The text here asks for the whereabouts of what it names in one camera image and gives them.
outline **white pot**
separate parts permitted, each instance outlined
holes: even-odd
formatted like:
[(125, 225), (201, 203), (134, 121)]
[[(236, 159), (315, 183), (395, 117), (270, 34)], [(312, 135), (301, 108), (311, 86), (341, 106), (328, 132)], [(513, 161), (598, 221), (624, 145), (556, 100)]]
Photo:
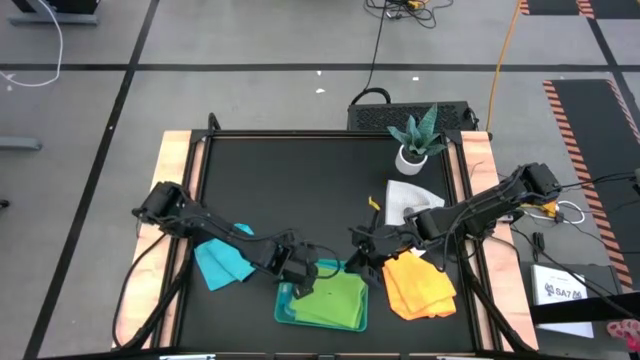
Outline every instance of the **white pot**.
[(398, 149), (398, 155), (396, 156), (396, 167), (398, 168), (398, 171), (400, 171), (405, 175), (415, 175), (419, 173), (420, 170), (422, 169), (422, 166), (424, 166), (424, 164), (427, 162), (427, 159), (429, 157), (425, 156), (421, 162), (417, 164), (412, 164), (407, 160), (405, 160), (404, 157), (402, 156), (403, 149), (404, 149), (404, 145), (401, 145), (400, 149)]

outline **black tabletop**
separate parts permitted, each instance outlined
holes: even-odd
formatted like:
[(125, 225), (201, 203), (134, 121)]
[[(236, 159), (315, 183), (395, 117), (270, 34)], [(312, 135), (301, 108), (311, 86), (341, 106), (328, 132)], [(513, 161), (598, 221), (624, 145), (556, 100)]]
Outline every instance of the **black tabletop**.
[[(257, 235), (295, 227), (346, 260), (354, 252), (347, 227), (368, 224), (367, 199), (384, 203), (387, 180), (410, 182), (449, 199), (442, 156), (430, 157), (420, 174), (406, 177), (395, 169), (397, 151), (390, 137), (216, 138), (205, 163), (202, 199)], [(184, 348), (319, 354), (472, 350), (469, 314), (453, 263), (447, 272), (458, 291), (456, 314), (405, 321), (389, 308), (384, 289), (371, 288), (368, 328), (362, 333), (276, 322), (277, 285), (266, 275), (256, 273), (245, 283), (210, 292), (198, 267), (192, 270), (178, 340)]]

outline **green cloth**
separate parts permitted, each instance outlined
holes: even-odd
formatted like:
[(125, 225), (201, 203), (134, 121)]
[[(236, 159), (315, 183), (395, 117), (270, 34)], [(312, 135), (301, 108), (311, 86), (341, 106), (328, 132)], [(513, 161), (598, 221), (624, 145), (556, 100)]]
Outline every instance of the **green cloth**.
[[(334, 271), (318, 268), (318, 275), (331, 275)], [(356, 329), (362, 318), (364, 289), (359, 276), (340, 271), (330, 279), (317, 279), (313, 293), (292, 299), (290, 307), (296, 312), (296, 321)]]

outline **white cable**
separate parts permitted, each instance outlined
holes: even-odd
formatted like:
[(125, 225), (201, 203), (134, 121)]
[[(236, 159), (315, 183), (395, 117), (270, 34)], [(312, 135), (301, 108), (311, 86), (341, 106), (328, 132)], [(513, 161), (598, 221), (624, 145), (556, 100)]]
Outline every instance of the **white cable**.
[(47, 9), (47, 12), (49, 12), (49, 15), (51, 15), (51, 19), (53, 20), (53, 23), (56, 25), (56, 28), (58, 29), (58, 37), (60, 38), (60, 50), (58, 51), (58, 66), (56, 67), (56, 76), (53, 79), (45, 81), (43, 83), (25, 84), (25, 83), (21, 83), (19, 81), (13, 80), (11, 78), (11, 76), (8, 76), (5, 73), (3, 73), (2, 71), (0, 71), (0, 75), (2, 75), (3, 78), (5, 78), (8, 82), (10, 82), (10, 83), (12, 83), (14, 85), (24, 86), (24, 87), (41, 87), (41, 86), (45, 86), (45, 85), (51, 84), (52, 82), (58, 80), (58, 78), (60, 77), (60, 65), (62, 65), (62, 50), (64, 50), (64, 41), (62, 40), (62, 30), (60, 29), (60, 25), (58, 24), (58, 20), (56, 19), (56, 15), (53, 13), (53, 10), (51, 10), (49, 5), (47, 5), (44, 0), (38, 0), (38, 2), (42, 6), (44, 6), (45, 9)]
[[(562, 222), (563, 222), (563, 223), (565, 223), (565, 224), (578, 225), (578, 224), (582, 224), (582, 223), (585, 221), (586, 216), (584, 215), (584, 211), (582, 211), (582, 209), (580, 209), (580, 207), (579, 207), (578, 205), (576, 205), (576, 204), (572, 203), (571, 201), (561, 200), (561, 201), (558, 201), (558, 203), (557, 203), (557, 205), (556, 205), (556, 211), (560, 210), (560, 204), (567, 204), (567, 205), (569, 205), (570, 207), (572, 207), (572, 208), (574, 208), (574, 209), (578, 210), (578, 212), (580, 212), (580, 215), (581, 215), (580, 220), (576, 220), (576, 221), (569, 221), (569, 220), (566, 220), (566, 219), (565, 219), (565, 220), (562, 220)], [(554, 218), (552, 218), (552, 217), (548, 217), (548, 216), (541, 216), (541, 215), (532, 214), (532, 213), (530, 213), (530, 212), (528, 212), (528, 211), (526, 211), (526, 210), (524, 210), (524, 213), (525, 213), (525, 214), (527, 214), (527, 215), (529, 215), (529, 216), (531, 216), (531, 217), (532, 217), (532, 218), (534, 218), (534, 219), (541, 219), (541, 220), (556, 221), (556, 220), (555, 220)]]

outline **floor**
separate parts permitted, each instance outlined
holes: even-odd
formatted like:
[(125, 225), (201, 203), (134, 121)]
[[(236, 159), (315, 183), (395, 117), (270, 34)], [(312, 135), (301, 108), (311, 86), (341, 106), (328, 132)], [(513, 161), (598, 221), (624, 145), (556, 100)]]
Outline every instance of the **floor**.
[[(434, 30), (386, 21), (377, 62), (396, 65), (375, 72), (372, 85), (394, 102), (466, 100), (484, 126), (515, 4), (459, 0), (437, 12)], [(0, 3), (1, 14), (16, 12)], [(107, 351), (135, 246), (130, 210), (149, 189), (162, 133), (202, 128), (211, 111), (224, 129), (344, 129), (347, 105), (367, 81), (379, 24), (359, 0), (102, 0), (97, 15), (98, 27), (63, 27), (57, 82), (17, 88), (0, 81), (2, 134), (44, 143), (36, 153), (0, 152), (0, 198), (13, 203), (0, 213), (3, 359)], [(538, 161), (560, 182), (578, 181), (543, 80), (615, 80), (611, 71), (628, 70), (624, 79), (640, 97), (640, 20), (597, 25), (620, 67), (607, 63), (585, 17), (519, 17), (505, 60), (517, 66), (500, 76), (493, 115), (500, 172)], [(53, 75), (53, 27), (2, 19), (0, 46), (0, 70), (15, 79)], [(586, 207), (581, 192), (563, 199)], [(600, 243), (572, 227), (525, 219), (519, 228), (544, 232), (563, 263), (609, 263)], [(596, 232), (590, 216), (581, 228)], [(530, 260), (528, 245), (516, 242)], [(56, 302), (61, 254), (73, 257)]]

